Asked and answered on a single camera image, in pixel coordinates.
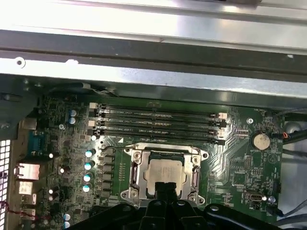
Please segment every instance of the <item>black cable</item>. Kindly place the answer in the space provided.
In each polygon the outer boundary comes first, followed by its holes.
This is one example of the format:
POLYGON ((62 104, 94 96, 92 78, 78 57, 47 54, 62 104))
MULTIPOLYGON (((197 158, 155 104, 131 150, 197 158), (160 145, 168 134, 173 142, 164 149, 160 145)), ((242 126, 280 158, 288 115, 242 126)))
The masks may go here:
POLYGON ((283 229, 283 230, 307 230, 307 228, 286 228, 286 229, 283 229))
POLYGON ((301 151, 292 151, 283 149, 283 153, 291 156, 301 157, 301 158, 307 158, 307 152, 301 152, 301 151))
POLYGON ((297 131, 293 132, 292 134, 287 134, 283 131, 282 128, 279 127, 278 125, 278 117, 289 114, 289 113, 298 113, 298 112, 307 112, 307 108, 296 108, 296 109, 289 109, 289 110, 284 110, 281 111, 275 115, 272 116, 272 122, 273 124, 278 128, 278 130, 284 134, 286 138, 283 139, 283 144, 290 144, 294 142, 298 142, 304 139, 307 139, 307 130, 302 130, 302 131, 297 131))
POLYGON ((302 222, 307 222, 307 214, 301 214, 301 215, 283 218, 283 219, 280 219, 272 223, 272 225, 282 226, 286 224, 295 224, 295 223, 302 223, 302 222))
POLYGON ((288 134, 288 136, 288 139, 283 140, 284 145, 307 139, 307 129, 302 131, 295 131, 293 133, 288 134))
POLYGON ((307 108, 296 108, 296 109, 284 110, 284 111, 281 111, 281 112, 275 114, 274 116, 281 116, 281 115, 285 115, 285 114, 298 113, 298 112, 307 112, 307 108))
POLYGON ((283 215, 283 217, 288 217, 294 213, 296 213, 297 211, 301 210, 302 208, 304 208, 307 205, 307 200, 304 200, 302 203, 300 203, 296 208, 294 208, 293 210, 291 210, 290 212, 287 212, 283 215))

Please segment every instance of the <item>electrolytic capacitor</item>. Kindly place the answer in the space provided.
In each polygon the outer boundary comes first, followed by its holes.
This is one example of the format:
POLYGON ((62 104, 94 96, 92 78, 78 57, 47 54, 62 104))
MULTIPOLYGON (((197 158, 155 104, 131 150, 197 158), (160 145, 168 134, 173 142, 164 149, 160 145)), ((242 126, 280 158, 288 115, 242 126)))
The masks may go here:
POLYGON ((55 159, 59 157, 59 152, 52 152, 49 154, 50 159, 55 159))
POLYGON ((77 119, 74 117, 71 117, 68 119, 68 123, 71 125, 75 125, 77 123, 77 119))
POLYGON ((69 221, 69 220, 71 220, 72 216, 73 216, 73 212, 72 212, 72 211, 67 211, 67 212, 63 215, 63 219, 64 219, 65 221, 69 221))
POLYGON ((88 172, 86 175, 84 175, 83 179, 85 182, 89 182, 93 178, 93 174, 91 172, 88 172))
POLYGON ((64 229, 67 229, 71 226, 71 224, 67 221, 64 222, 64 229))
POLYGON ((63 166, 62 169, 64 169, 64 172, 70 173, 71 167, 69 165, 63 166))
POLYGON ((95 149, 89 149, 85 152, 86 157, 92 157, 96 153, 95 149))
POLYGON ((59 190, 59 186, 54 186, 53 188, 49 189, 49 194, 53 194, 59 190))
POLYGON ((56 199, 59 196, 58 192, 55 192, 53 194, 50 194, 49 196, 49 201, 53 201, 54 199, 56 199))
POLYGON ((90 170, 91 168, 94 167, 94 165, 95 165, 95 161, 89 161, 89 162, 85 163, 84 168, 86 170, 90 170))
POLYGON ((78 113, 77 113, 76 110, 74 110, 74 109, 70 109, 70 110, 69 110, 69 116, 74 117, 74 116, 76 116, 76 115, 78 115, 78 113))
POLYGON ((85 193, 88 193, 91 189, 92 189, 92 184, 91 183, 86 183, 84 186, 83 186, 83 188, 82 188, 82 190, 85 192, 85 193))
POLYGON ((66 166, 62 166, 60 169, 59 169, 59 172, 60 173, 70 173, 71 171, 71 167, 69 165, 66 165, 66 166))

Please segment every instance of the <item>screw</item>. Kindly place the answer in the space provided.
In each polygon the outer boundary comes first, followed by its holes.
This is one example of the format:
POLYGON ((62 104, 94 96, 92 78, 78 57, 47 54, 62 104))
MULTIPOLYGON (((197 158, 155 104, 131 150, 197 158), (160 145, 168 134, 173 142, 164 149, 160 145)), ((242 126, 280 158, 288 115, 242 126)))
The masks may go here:
POLYGON ((217 206, 214 206, 214 205, 212 205, 212 206, 210 207, 210 209, 211 209, 212 211, 214 211, 214 212, 216 212, 216 211, 219 210, 219 208, 218 208, 217 206))
POLYGON ((276 198, 275 197, 273 197, 273 196, 270 196, 269 198, 268 198, 268 201, 270 202, 270 203, 275 203, 276 202, 276 198))
POLYGON ((179 200, 179 201, 177 201, 177 204, 179 206, 184 206, 186 203, 183 200, 179 200))
POLYGON ((198 163, 198 158, 197 157, 193 157, 192 160, 193 160, 194 163, 198 163))
POLYGON ((190 195, 190 196, 189 196, 189 200, 191 200, 191 201, 195 201, 195 200, 196 200, 195 195, 190 195))
POLYGON ((64 130, 65 129, 65 126, 63 124, 59 124, 59 129, 60 130, 64 130))
POLYGON ((131 192, 131 196, 133 197, 133 198, 136 198, 137 196, 138 196, 138 194, 136 193, 136 192, 131 192))
POLYGON ((141 158, 141 153, 140 152, 135 152, 133 154, 133 156, 134 156, 134 158, 139 159, 139 158, 141 158))
POLYGON ((250 125, 250 124, 253 124, 253 123, 254 123, 254 120, 253 120, 253 118, 248 118, 248 119, 246 120, 246 122, 250 125))

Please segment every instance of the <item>red wire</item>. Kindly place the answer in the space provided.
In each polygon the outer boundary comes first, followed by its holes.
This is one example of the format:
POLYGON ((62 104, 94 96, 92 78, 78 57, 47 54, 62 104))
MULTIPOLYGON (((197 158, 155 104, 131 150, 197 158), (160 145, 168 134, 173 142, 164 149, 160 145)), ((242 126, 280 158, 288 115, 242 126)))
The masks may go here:
POLYGON ((6 212, 9 212, 9 213, 14 213, 14 214, 20 214, 21 216, 27 216, 27 217, 34 217, 35 220, 38 220, 38 219, 50 219, 50 217, 38 217, 36 215, 31 215, 31 214, 28 214, 26 212, 23 212, 23 211, 13 211, 13 210, 10 210, 10 206, 9 204, 6 202, 6 201, 0 201, 0 207, 1 208, 4 208, 6 209, 6 212))

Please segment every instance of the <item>orange wire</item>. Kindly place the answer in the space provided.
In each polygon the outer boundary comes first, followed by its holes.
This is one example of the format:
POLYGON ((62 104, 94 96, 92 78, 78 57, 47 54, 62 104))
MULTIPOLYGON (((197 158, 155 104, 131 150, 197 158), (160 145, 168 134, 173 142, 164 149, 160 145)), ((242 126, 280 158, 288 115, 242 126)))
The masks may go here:
POLYGON ((289 135, 288 135, 286 132, 283 132, 283 137, 284 137, 285 139, 287 139, 287 138, 289 138, 289 135))

